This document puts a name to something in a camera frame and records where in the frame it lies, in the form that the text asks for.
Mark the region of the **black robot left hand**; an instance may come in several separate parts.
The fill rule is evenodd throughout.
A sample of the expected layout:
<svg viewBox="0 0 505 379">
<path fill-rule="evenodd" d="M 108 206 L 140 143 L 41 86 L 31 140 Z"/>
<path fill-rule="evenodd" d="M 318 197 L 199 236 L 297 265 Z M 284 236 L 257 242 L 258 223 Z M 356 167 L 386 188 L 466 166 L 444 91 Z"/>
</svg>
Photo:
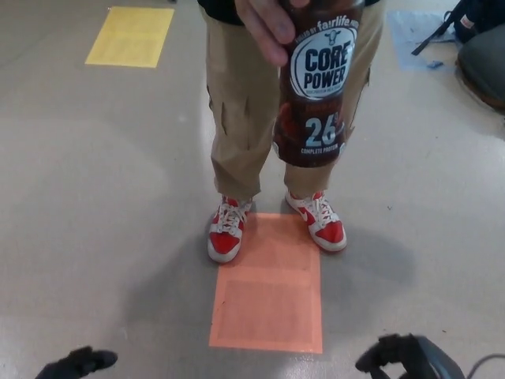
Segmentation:
<svg viewBox="0 0 505 379">
<path fill-rule="evenodd" d="M 36 379 L 80 379 L 112 367 L 117 360 L 118 355 L 113 351 L 81 347 L 56 362 L 46 364 Z"/>
</svg>

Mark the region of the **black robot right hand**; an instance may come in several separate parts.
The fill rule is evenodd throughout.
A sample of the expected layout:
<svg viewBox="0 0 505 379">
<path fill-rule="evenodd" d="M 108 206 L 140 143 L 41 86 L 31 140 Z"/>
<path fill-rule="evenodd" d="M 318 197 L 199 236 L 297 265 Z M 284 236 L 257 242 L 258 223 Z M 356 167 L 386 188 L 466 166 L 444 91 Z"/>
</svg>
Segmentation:
<svg viewBox="0 0 505 379">
<path fill-rule="evenodd" d="M 391 377 L 383 368 L 402 364 L 399 379 L 465 379 L 460 366 L 425 336 L 390 334 L 381 336 L 356 361 L 355 367 L 371 378 Z"/>
</svg>

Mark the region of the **person's bare right hand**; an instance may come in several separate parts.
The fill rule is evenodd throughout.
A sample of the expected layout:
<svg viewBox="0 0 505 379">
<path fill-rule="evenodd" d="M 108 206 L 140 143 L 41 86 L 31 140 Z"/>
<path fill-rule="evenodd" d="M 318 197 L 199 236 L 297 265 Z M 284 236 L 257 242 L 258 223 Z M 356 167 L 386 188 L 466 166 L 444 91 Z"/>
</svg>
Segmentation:
<svg viewBox="0 0 505 379">
<path fill-rule="evenodd" d="M 274 0 L 237 0 L 238 16 L 263 56 L 277 67 L 288 61 L 285 46 L 295 38 L 295 27 L 288 13 Z"/>
</svg>

